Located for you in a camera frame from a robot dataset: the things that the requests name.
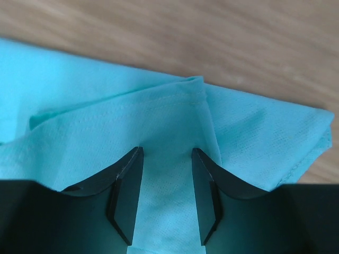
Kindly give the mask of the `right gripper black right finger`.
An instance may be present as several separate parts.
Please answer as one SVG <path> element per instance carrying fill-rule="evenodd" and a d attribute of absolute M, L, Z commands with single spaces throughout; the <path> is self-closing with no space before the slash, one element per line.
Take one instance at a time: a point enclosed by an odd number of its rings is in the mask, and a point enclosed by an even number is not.
<path fill-rule="evenodd" d="M 238 200 L 253 199 L 267 193 L 220 167 L 198 148 L 192 150 L 192 176 L 203 246 L 216 231 L 223 216 L 220 193 Z"/>

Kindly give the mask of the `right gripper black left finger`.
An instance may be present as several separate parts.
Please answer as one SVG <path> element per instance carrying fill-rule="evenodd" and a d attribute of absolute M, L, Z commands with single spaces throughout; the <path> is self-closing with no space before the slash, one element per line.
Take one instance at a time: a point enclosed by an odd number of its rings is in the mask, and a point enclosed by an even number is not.
<path fill-rule="evenodd" d="M 66 187 L 62 192 L 78 197 L 98 197 L 109 192 L 105 216 L 127 245 L 135 230 L 144 150 L 134 147 L 121 159 L 91 177 Z"/>

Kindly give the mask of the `teal green t shirt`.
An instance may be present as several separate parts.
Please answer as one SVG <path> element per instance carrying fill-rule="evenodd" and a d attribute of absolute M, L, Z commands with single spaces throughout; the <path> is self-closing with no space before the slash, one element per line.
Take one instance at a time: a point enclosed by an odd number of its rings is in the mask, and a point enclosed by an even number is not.
<path fill-rule="evenodd" d="M 332 146 L 327 110 L 1 39 L 1 178 L 62 190 L 145 153 L 129 253 L 205 253 L 191 152 L 264 190 Z"/>

